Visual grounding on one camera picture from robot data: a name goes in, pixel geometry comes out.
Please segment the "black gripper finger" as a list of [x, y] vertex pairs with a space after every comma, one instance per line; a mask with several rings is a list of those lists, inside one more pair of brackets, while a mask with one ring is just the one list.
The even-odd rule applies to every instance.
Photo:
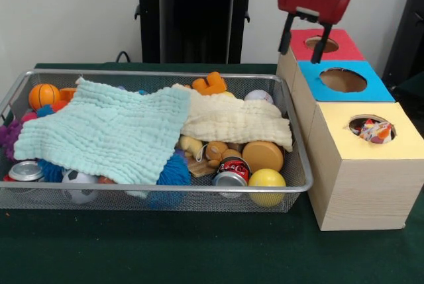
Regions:
[[291, 27], [293, 24], [293, 20], [294, 14], [288, 14], [279, 45], [279, 52], [282, 55], [286, 55], [290, 47], [290, 42], [292, 38]]
[[320, 64], [321, 63], [321, 58], [322, 58], [322, 55], [324, 53], [324, 49], [325, 49], [325, 46], [327, 44], [327, 41], [329, 39], [329, 35], [331, 33], [332, 27], [333, 26], [331, 24], [324, 24], [323, 25], [323, 33], [321, 35], [321, 39], [316, 43], [314, 50], [313, 50], [313, 55], [311, 57], [311, 63], [312, 64]]

